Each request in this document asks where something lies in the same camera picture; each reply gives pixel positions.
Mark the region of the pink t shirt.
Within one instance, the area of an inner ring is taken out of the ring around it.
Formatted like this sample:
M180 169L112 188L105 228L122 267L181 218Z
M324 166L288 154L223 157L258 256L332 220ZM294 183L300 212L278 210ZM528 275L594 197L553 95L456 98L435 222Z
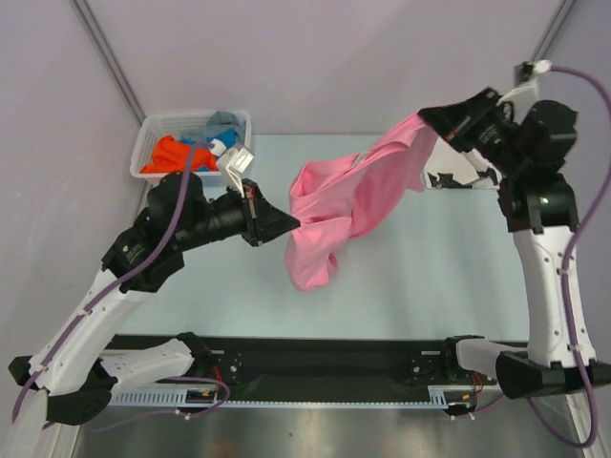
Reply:
M408 191L424 190L421 174L437 134L418 114L391 128L363 153L309 161L293 180L290 215L300 222L284 265L300 291L323 286L338 271L336 253L376 228Z

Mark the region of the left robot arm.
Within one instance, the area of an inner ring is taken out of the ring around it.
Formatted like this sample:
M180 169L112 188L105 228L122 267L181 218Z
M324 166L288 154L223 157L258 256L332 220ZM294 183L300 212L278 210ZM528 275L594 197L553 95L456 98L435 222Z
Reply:
M197 382L211 369L210 351L193 333L118 358L101 353L126 319L184 266L184 252L240 236L261 246L299 227L274 207L258 184L205 197L192 173L173 173L152 188L134 224L120 233L101 261L94 283L68 322L39 353L9 366L24 393L40 391L44 425L83 425L118 394L186 377Z

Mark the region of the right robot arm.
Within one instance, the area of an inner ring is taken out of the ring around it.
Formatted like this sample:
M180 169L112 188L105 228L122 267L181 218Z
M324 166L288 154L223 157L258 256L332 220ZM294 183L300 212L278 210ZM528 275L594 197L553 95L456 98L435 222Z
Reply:
M579 230L575 193L561 168L577 140L578 115L554 100L535 102L521 122L514 102L486 88L421 119L458 153L478 151L500 172L498 205L523 271L529 340L520 349L481 336L447 339L442 375L462 383L474 372L510 399L569 394L609 385L584 322L571 241Z

